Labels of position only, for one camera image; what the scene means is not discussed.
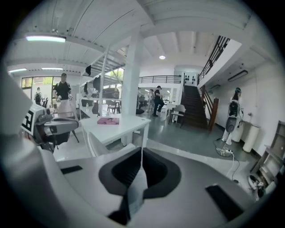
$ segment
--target pink book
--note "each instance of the pink book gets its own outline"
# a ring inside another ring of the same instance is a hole
[[[117,125],[119,124],[120,119],[119,118],[106,118],[102,117],[97,121],[97,124],[111,124],[111,125]]]

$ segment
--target gray floor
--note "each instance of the gray floor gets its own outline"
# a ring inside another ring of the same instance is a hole
[[[194,126],[184,125],[180,128],[179,124],[170,123],[169,125],[163,114],[162,117],[152,117],[151,114],[145,112],[140,116],[151,119],[148,133],[149,139],[193,154],[232,160],[232,157],[219,156],[215,150],[214,143],[218,148],[222,148],[225,145],[221,140],[215,141],[217,138],[221,138],[224,133],[217,126],[214,126],[213,131],[209,132]],[[247,161],[250,165],[253,165],[257,160],[252,153],[246,153],[242,150],[241,143],[232,142],[232,145],[226,145],[226,147],[233,151],[235,158],[239,161]]]

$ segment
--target stair railing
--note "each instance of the stair railing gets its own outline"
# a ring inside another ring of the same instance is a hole
[[[229,41],[230,41],[229,38],[222,37],[222,36],[218,37],[217,42],[214,46],[214,49],[213,49],[206,65],[204,66],[203,70],[201,71],[201,73],[198,76],[197,84],[200,83],[200,81],[207,75],[207,73],[213,67],[215,62],[218,60],[218,58],[220,57],[220,55],[222,54],[222,52],[224,51],[224,49],[228,45]]]
[[[210,121],[209,121],[208,129],[209,129],[209,131],[212,131],[214,124],[215,124],[216,116],[217,116],[219,99],[214,98],[214,102],[212,102],[208,92],[205,89],[205,86],[202,86],[200,89],[202,91],[202,94],[201,94],[202,103],[204,105],[204,102],[205,102],[204,106],[207,106],[207,109],[208,109],[209,114],[210,114]]]

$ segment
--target window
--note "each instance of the window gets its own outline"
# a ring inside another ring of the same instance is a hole
[[[119,68],[119,69],[115,69],[114,72],[116,73],[116,76],[118,76],[119,79],[123,80],[124,78],[124,69],[123,68]],[[106,75],[111,76],[111,77],[115,77],[114,73],[112,71],[106,73]]]
[[[52,95],[52,82],[53,77],[33,77],[33,85],[32,85],[32,98],[34,100],[35,94],[37,92],[37,88],[40,88],[42,98],[48,98],[47,107],[51,104]]]
[[[55,86],[57,83],[61,81],[61,77],[53,77],[53,85]]]
[[[22,88],[32,87],[32,77],[22,78]]]

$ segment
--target white pillar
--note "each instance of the white pillar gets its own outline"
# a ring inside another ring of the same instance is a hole
[[[106,67],[106,62],[108,58],[109,47],[110,45],[108,45],[107,47],[106,54],[105,54],[104,61],[103,61],[102,72],[101,72],[100,92],[99,92],[99,115],[100,116],[102,116],[103,86],[104,86],[105,67]]]
[[[126,57],[126,66],[122,87],[122,114],[135,115],[138,79],[143,53],[143,37],[140,28],[130,38],[130,46]]]
[[[174,88],[172,87],[172,88],[170,89],[170,98],[169,98],[170,103],[172,103],[173,91],[174,91]]]

